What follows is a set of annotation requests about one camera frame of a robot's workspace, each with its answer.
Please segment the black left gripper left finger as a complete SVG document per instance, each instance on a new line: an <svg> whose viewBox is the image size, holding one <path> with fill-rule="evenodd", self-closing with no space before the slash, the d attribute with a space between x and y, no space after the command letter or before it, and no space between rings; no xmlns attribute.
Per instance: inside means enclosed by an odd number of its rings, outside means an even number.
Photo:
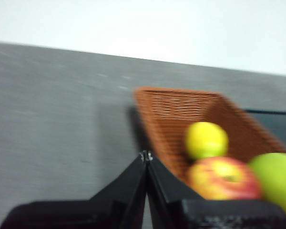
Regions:
<svg viewBox="0 0 286 229"><path fill-rule="evenodd" d="M144 153L90 199L35 201L14 207L2 229L140 229L146 196Z"/></svg>

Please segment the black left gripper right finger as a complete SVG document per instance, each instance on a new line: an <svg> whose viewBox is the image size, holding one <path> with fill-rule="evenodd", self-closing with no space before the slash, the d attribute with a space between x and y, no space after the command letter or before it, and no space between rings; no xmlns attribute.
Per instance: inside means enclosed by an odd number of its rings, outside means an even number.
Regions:
<svg viewBox="0 0 286 229"><path fill-rule="evenodd" d="M286 214L261 200L207 200L146 153L147 195L155 229L286 229Z"/></svg>

